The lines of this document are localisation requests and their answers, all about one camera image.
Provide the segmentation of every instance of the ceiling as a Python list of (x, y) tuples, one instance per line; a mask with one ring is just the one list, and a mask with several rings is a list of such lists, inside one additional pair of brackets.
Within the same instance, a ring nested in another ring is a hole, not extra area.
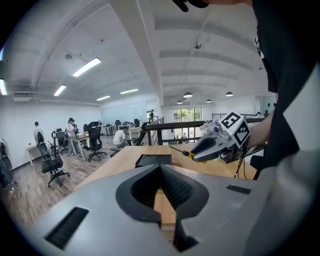
[[(172, 0), (39, 1), (6, 42), (0, 76), (9, 97), (27, 92), (37, 101), (103, 104), (156, 93), (174, 106), (191, 92), (185, 105), (214, 103), (227, 91), (236, 97), (268, 90), (256, 26), (244, 4), (191, 5), (183, 13)], [(99, 65), (72, 76), (96, 57)], [(66, 89), (54, 97), (60, 85)], [(130, 89), (138, 91), (120, 94)]]

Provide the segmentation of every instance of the person wearing white shirt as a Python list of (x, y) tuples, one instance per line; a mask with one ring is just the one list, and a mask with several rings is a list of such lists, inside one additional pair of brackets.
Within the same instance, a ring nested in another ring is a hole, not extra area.
[(33, 136), (34, 136), (34, 139), (35, 139), (35, 143), (38, 145), (39, 144), (39, 142), (38, 142), (38, 133), (40, 133), (42, 135), (43, 142), (45, 142), (46, 140), (45, 140), (44, 132), (39, 127), (39, 123), (35, 122), (34, 126), (35, 127), (34, 127), (34, 131), (33, 131)]
[(68, 121), (68, 125), (66, 127), (66, 133), (68, 134), (69, 150), (70, 150), (70, 155), (71, 156), (73, 156), (75, 154), (74, 153), (74, 149), (75, 149), (75, 151), (77, 151), (77, 153), (79, 151), (77, 143), (74, 140), (71, 139), (71, 137), (75, 136), (75, 130), (76, 129), (74, 127), (74, 122), (75, 122), (75, 120), (72, 117), (70, 117), (69, 121)]
[(125, 138), (129, 134), (128, 127), (124, 126), (122, 130), (117, 130), (114, 137), (113, 137), (113, 144), (117, 148), (124, 148), (125, 146), (128, 146), (129, 143), (125, 141)]

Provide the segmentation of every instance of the chair seat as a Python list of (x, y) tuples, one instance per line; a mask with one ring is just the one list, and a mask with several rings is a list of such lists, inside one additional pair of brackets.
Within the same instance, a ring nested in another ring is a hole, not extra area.
[[(53, 160), (50, 160), (50, 165), (52, 166), (53, 169), (58, 169), (58, 168), (61, 168), (61, 163), (59, 163), (58, 161), (56, 161), (55, 159)], [(48, 173), (51, 171), (51, 168), (49, 166), (49, 163), (48, 162), (45, 162), (43, 165), (42, 165), (42, 173), (45, 174), (45, 173)]]

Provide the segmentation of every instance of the glass wall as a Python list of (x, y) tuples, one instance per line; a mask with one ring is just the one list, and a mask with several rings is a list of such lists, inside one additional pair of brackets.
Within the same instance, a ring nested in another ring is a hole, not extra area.
[[(201, 107), (194, 108), (177, 108), (173, 110), (174, 122), (193, 122), (202, 120), (202, 109)], [(194, 138), (200, 137), (201, 131), (199, 127), (190, 128), (179, 128), (174, 129), (174, 137), (181, 139), (182, 137)]]

